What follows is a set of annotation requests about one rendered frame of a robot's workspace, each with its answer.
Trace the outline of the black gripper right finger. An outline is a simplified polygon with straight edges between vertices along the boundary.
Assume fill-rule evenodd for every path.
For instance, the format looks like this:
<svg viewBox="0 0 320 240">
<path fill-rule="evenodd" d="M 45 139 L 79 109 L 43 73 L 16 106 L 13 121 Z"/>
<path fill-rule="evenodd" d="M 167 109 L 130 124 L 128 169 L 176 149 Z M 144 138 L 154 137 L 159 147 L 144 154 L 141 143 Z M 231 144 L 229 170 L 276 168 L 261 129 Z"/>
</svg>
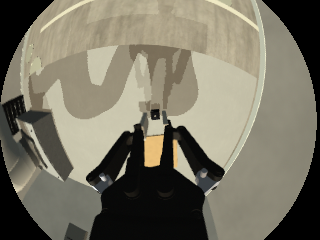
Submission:
<svg viewBox="0 0 320 240">
<path fill-rule="evenodd" d="M 173 140 L 177 140 L 186 157 L 196 177 L 197 186 L 203 190 L 205 195 L 210 190 L 215 190 L 225 174 L 224 169 L 208 158 L 185 126 L 173 128 L 171 121 L 167 119 L 166 111 L 162 111 L 162 117 L 164 138 L 156 184 L 158 194 L 162 197 L 169 197 L 174 191 Z"/>
</svg>

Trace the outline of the black die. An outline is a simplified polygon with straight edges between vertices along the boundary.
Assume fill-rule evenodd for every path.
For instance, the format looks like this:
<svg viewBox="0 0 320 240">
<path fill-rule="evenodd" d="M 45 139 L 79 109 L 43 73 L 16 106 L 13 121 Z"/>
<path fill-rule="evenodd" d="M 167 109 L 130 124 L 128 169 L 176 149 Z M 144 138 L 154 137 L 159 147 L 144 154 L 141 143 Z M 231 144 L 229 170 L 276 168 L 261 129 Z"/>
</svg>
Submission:
<svg viewBox="0 0 320 240">
<path fill-rule="evenodd" d="M 159 109 L 153 109 L 151 110 L 151 120 L 159 120 L 160 119 L 160 113 Z"/>
</svg>

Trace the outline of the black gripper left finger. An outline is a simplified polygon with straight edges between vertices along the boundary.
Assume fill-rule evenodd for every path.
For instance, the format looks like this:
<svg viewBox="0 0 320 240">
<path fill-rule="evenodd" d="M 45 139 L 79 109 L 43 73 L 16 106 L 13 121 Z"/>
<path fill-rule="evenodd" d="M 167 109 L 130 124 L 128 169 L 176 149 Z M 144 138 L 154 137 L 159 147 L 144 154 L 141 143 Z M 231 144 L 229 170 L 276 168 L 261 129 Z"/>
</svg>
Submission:
<svg viewBox="0 0 320 240">
<path fill-rule="evenodd" d="M 99 194 L 102 194 L 109 185 L 115 182 L 126 159 L 122 190 L 129 197 L 135 197 L 139 194 L 140 166 L 145 166 L 144 140 L 147 137 L 148 125 L 146 112 L 143 113 L 140 124 L 134 125 L 134 132 L 123 132 L 101 163 L 86 176 L 86 181 Z M 130 157 L 128 157 L 129 153 Z"/>
</svg>

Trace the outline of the tan square mat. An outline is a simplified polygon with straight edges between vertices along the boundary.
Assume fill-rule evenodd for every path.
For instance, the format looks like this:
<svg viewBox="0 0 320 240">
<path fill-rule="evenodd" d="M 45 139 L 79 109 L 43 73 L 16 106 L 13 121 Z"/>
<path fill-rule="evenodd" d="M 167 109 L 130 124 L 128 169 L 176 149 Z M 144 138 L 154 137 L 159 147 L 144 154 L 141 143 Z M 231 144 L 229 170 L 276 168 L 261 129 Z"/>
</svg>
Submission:
<svg viewBox="0 0 320 240">
<path fill-rule="evenodd" d="M 147 136 L 145 141 L 145 166 L 160 165 L 164 134 Z M 174 141 L 174 167 L 177 167 L 177 140 Z"/>
</svg>

